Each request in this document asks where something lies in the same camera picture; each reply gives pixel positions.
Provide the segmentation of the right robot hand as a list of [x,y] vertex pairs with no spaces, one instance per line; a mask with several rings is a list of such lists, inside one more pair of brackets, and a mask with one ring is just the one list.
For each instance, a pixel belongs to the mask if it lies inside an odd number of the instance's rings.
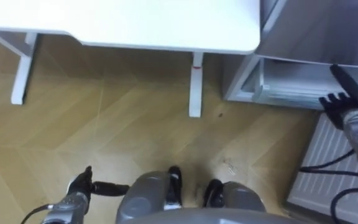
[[358,111],[358,83],[339,65],[333,64],[329,69],[344,92],[328,93],[318,101],[332,124],[343,130],[346,115]]

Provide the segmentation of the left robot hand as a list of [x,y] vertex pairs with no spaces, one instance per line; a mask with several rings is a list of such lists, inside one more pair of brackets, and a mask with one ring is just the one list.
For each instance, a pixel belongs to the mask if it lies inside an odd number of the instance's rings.
[[129,188],[129,185],[114,184],[112,182],[93,182],[93,170],[91,166],[88,166],[68,184],[67,195],[81,193],[90,201],[92,194],[121,197],[128,192]]

